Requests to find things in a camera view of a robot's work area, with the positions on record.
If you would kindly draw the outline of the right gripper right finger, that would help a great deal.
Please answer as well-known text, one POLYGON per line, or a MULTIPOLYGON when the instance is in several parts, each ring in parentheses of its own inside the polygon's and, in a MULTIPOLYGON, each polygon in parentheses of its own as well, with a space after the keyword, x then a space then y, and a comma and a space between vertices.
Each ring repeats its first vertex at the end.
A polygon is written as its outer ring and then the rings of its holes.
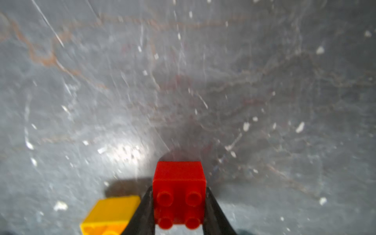
POLYGON ((237 235, 209 187, 206 188, 204 235, 237 235))

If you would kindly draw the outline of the small yellow lego brick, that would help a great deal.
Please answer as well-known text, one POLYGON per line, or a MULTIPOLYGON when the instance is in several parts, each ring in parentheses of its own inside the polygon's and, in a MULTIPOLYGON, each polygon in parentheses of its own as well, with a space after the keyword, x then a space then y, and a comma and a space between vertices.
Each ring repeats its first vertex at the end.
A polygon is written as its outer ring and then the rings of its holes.
POLYGON ((120 235, 141 202, 137 195, 97 201, 80 224, 83 235, 120 235))

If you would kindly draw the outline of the red lego brick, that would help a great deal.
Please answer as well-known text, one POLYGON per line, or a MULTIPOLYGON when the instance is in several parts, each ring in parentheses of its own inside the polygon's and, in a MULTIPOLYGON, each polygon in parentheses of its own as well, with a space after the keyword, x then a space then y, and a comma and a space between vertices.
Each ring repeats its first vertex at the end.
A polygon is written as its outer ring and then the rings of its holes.
POLYGON ((207 181, 200 162, 158 162, 152 182, 156 224, 197 229, 205 214, 207 181))

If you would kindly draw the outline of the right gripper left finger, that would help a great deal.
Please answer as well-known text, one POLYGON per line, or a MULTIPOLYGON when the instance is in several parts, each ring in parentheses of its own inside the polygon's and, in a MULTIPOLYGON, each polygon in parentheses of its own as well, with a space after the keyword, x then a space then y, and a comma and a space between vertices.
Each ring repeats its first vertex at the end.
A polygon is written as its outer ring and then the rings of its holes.
POLYGON ((121 235, 155 235, 153 189, 150 186, 121 235))

